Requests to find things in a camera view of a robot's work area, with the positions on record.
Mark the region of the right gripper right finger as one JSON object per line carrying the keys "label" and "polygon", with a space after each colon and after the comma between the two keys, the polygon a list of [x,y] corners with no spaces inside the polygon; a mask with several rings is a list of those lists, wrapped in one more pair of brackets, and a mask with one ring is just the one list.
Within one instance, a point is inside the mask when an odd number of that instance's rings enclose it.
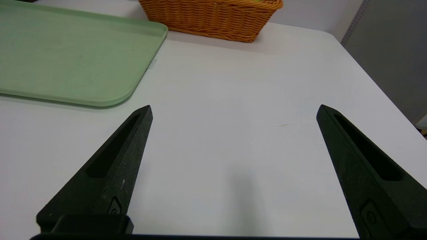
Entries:
{"label": "right gripper right finger", "polygon": [[427,191],[344,115],[316,120],[361,239],[425,239]]}

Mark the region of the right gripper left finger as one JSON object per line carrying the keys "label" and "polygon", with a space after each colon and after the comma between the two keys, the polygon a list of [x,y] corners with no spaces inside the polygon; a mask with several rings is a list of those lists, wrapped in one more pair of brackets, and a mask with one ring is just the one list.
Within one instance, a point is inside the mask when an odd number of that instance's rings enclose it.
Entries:
{"label": "right gripper left finger", "polygon": [[130,114],[38,212],[42,235],[131,234],[127,215],[153,114],[146,105]]}

